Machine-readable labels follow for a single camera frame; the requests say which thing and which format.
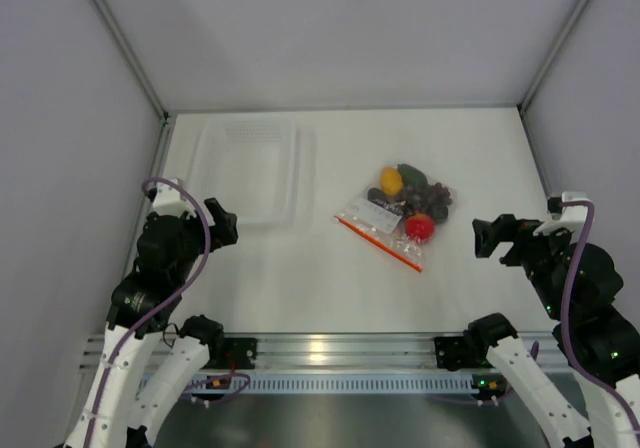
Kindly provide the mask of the dark red fake grapes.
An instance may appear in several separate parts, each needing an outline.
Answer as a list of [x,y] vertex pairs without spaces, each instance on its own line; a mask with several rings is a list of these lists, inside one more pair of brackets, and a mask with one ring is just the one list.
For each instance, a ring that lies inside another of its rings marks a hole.
[[450,189],[442,183],[406,185],[397,200],[410,214],[426,213],[433,207],[450,206],[453,202]]

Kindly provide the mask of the red fake tomato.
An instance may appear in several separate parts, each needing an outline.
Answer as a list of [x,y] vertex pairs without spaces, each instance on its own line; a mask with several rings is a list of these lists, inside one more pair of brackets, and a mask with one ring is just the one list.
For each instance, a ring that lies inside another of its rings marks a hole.
[[410,216],[405,221],[405,235],[412,241],[425,244],[431,240],[436,231],[434,220],[423,213]]

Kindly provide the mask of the clear zip top bag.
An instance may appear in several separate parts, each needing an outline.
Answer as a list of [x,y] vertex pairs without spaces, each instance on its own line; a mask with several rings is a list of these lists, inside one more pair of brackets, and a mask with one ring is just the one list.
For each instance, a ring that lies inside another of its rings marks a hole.
[[[384,167],[397,167],[395,163]],[[438,206],[429,209],[426,213],[435,224],[436,231],[431,240],[425,244],[419,244],[410,240],[405,235],[405,221],[412,215],[408,213],[403,203],[393,205],[377,205],[366,199],[367,191],[372,188],[380,188],[379,177],[382,167],[375,179],[372,180],[363,190],[352,197],[346,205],[334,215],[334,220],[341,226],[347,228],[352,233],[359,236],[369,244],[375,246],[414,271],[421,273],[424,265],[424,247],[430,243],[440,226],[446,224],[455,210],[456,192],[447,184],[427,175],[428,184],[442,183],[446,185],[452,195],[450,206]]]

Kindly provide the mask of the yellow fake lemon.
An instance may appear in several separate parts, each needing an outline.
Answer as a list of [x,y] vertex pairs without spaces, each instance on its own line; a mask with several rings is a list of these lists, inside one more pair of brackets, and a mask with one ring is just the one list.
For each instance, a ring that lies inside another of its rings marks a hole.
[[384,167],[379,177],[380,189],[389,197],[398,195],[404,187],[401,174],[395,167]]

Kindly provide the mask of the purple fake eggplant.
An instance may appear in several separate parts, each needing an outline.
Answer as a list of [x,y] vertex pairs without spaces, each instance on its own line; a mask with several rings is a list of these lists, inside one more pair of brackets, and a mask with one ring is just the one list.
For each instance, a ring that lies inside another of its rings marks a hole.
[[399,203],[399,200],[395,196],[387,195],[380,188],[372,187],[366,193],[366,199],[374,204],[383,206],[383,205],[393,205]]

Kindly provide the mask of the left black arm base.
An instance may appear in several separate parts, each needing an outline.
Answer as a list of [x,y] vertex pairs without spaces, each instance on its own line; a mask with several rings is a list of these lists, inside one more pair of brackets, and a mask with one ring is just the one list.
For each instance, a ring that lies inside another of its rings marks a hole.
[[205,369],[221,371],[253,370],[255,368],[258,340],[253,337],[232,336],[210,349]]

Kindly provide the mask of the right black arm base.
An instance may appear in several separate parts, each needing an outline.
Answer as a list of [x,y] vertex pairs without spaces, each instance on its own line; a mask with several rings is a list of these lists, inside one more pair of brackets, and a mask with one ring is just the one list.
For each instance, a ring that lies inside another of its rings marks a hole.
[[438,336],[433,342],[436,364],[440,369],[458,371],[482,366],[474,347],[464,336]]

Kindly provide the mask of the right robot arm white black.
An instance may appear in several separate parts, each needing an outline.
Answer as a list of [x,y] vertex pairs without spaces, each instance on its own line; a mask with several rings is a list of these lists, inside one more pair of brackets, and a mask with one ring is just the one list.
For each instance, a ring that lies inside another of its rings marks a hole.
[[556,326],[553,337],[581,389],[581,415],[551,382],[508,319],[493,313],[464,331],[468,356],[490,365],[520,397],[551,447],[639,444],[639,332],[614,307],[624,282],[612,257],[589,242],[594,207],[566,202],[547,222],[503,214],[472,223],[474,252],[510,249],[502,265],[519,267]]

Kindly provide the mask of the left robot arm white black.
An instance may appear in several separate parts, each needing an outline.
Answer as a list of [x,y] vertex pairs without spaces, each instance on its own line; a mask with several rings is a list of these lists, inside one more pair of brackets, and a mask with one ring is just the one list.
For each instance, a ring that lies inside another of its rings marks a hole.
[[237,217],[209,198],[173,214],[153,204],[137,240],[132,271],[111,296],[104,344],[92,386],[66,447],[151,447],[193,376],[226,354],[223,326],[188,318],[161,366],[143,378],[182,294],[209,254],[238,240]]

